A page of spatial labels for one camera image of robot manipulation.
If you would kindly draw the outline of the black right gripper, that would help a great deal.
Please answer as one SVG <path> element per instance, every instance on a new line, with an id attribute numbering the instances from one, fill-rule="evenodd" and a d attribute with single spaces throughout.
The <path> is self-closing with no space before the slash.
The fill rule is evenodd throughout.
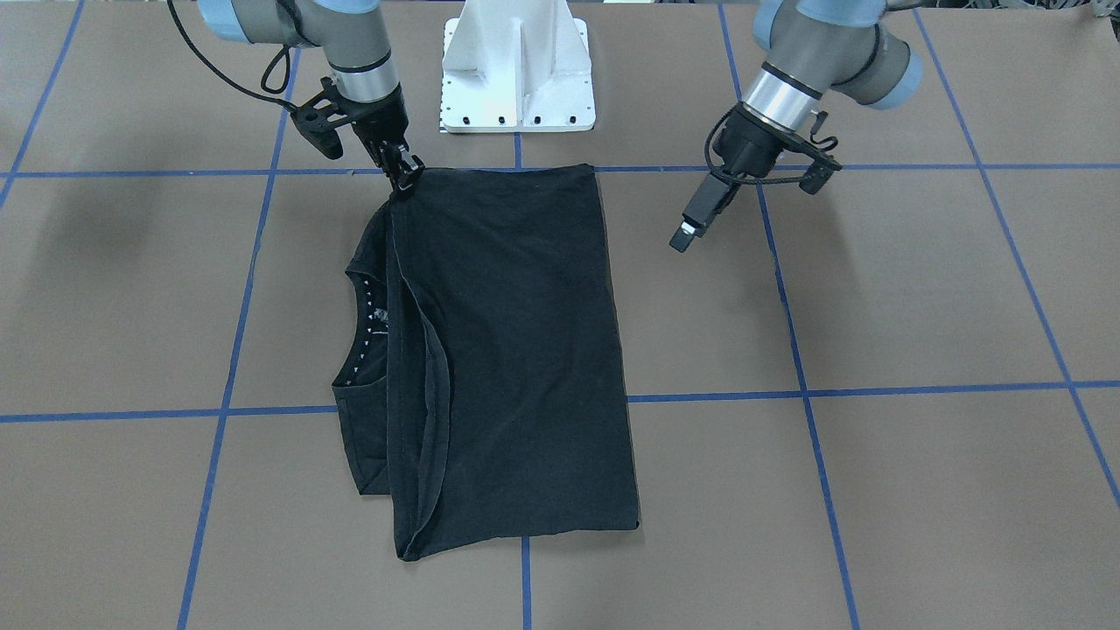
<path id="1" fill-rule="evenodd" d="M 412 194 L 424 175 L 424 161 L 409 151 L 409 119 L 403 89 L 396 87 L 374 102 L 351 103 L 351 126 L 377 167 L 385 167 L 396 194 Z"/>

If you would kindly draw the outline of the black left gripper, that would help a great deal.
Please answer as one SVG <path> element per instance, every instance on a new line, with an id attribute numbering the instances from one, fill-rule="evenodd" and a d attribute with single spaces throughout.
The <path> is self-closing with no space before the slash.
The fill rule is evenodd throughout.
<path id="1" fill-rule="evenodd" d="M 689 245 L 703 238 L 736 195 L 736 187 L 752 180 L 769 184 L 792 183 L 792 177 L 767 179 L 775 167 L 780 154 L 784 151 L 780 137 L 743 103 L 732 105 L 725 115 L 724 126 L 717 132 L 717 155 L 724 163 L 717 167 L 717 177 L 704 176 L 682 212 L 682 222 L 669 245 L 684 254 Z"/>

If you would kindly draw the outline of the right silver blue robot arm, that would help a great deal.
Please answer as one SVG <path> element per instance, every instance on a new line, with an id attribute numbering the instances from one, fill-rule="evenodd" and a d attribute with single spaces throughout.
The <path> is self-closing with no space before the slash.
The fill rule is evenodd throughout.
<path id="1" fill-rule="evenodd" d="M 339 128 L 348 126 L 393 188 L 413 191 L 424 161 L 407 141 L 403 85 L 379 1 L 200 1 L 199 13 L 220 39 L 321 49 L 332 68 L 321 91 L 283 103 L 297 132 L 336 160 Z"/>

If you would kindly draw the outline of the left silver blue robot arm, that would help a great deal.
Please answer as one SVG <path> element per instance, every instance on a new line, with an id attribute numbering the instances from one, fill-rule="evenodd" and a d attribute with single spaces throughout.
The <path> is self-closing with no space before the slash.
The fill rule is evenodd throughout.
<path id="1" fill-rule="evenodd" d="M 886 1 L 764 1 L 753 38 L 766 59 L 749 87 L 704 138 L 707 175 L 669 245 L 679 252 L 704 237 L 746 186 L 795 185 L 816 194 L 840 172 L 833 136 L 820 138 L 828 92 L 872 110 L 900 106 L 920 87 L 920 55 L 884 24 Z M 772 176 L 780 156 L 808 157 L 795 177 Z"/>

